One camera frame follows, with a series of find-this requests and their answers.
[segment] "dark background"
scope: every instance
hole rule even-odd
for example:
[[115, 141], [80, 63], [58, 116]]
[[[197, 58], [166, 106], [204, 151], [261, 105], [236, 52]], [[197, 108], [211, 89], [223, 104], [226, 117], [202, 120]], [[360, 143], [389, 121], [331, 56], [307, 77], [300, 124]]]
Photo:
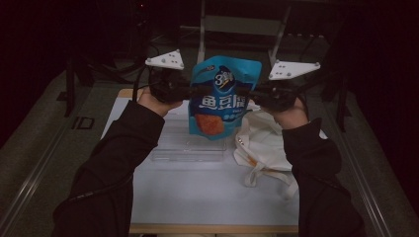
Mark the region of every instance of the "dark background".
[[[126, 45], [121, 38], [132, 37], [134, 25], [145, 12], [152, 13], [152, 23], [174, 38], [177, 26], [199, 24], [200, 1], [152, 2], [138, 12], [141, 2], [128, 0], [3, 0], [0, 145], [24, 119], [47, 84], [64, 70], [69, 41], [78, 43], [98, 61], [112, 65], [113, 56], [121, 52], [134, 57], [132, 45]], [[339, 6], [340, 11], [342, 8], [347, 10], [346, 18], [316, 14], [320, 10], [315, 5], [300, 8], [291, 16], [287, 31], [323, 34], [321, 26], [325, 25], [314, 26], [313, 17], [323, 17], [323, 21], [332, 24], [336, 19], [346, 19], [341, 31], [329, 38], [333, 47], [322, 64], [328, 70], [350, 71], [349, 89], [355, 93], [401, 187], [419, 213], [419, 203], [415, 201], [419, 199], [419, 130], [415, 116], [419, 93], [418, 9], [412, 2], [378, 0], [367, 1], [362, 8]], [[262, 12], [253, 14], [266, 16]]]

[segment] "white cloth bag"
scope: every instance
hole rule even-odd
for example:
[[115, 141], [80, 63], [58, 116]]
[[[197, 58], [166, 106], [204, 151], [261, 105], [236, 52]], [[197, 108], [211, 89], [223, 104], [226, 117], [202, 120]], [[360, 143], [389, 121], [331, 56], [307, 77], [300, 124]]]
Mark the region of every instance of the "white cloth bag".
[[255, 187], [258, 177], [269, 175], [289, 186], [285, 195], [290, 199], [298, 185], [291, 173], [292, 164], [286, 158], [282, 130], [266, 112], [247, 113], [235, 135], [234, 158], [238, 165], [253, 167], [245, 177], [245, 186]]

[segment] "transparent plastic sheet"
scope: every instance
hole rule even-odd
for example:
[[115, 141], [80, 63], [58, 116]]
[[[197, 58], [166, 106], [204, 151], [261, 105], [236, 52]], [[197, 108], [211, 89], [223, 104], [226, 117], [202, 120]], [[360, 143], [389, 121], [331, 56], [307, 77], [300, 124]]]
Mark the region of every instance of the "transparent plastic sheet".
[[226, 150], [225, 139], [210, 141], [189, 133], [188, 101], [165, 117], [153, 161], [220, 161]]

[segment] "person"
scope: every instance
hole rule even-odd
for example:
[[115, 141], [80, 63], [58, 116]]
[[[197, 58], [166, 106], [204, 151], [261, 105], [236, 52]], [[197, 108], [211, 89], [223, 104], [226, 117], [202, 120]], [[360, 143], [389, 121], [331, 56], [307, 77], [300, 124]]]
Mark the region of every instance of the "person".
[[[55, 209], [51, 236], [128, 235], [134, 169], [157, 146], [164, 116], [181, 104], [160, 103], [148, 88], [137, 102], [128, 102], [79, 168], [69, 198]], [[336, 178], [340, 153], [332, 140], [319, 137], [321, 119], [309, 122], [300, 100], [282, 113], [263, 110], [284, 129], [299, 185], [299, 236], [366, 236], [362, 217]]]

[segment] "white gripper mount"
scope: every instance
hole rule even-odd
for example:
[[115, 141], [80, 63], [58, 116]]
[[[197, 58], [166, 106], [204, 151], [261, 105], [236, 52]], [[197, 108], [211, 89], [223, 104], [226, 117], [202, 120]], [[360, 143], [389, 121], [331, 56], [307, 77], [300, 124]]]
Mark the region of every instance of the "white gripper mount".
[[185, 68], [179, 49], [153, 58], [147, 58], [145, 60], [145, 65], [176, 70], [183, 70]]
[[288, 80], [305, 73], [317, 70], [320, 63], [286, 62], [277, 60], [269, 74], [269, 80]]

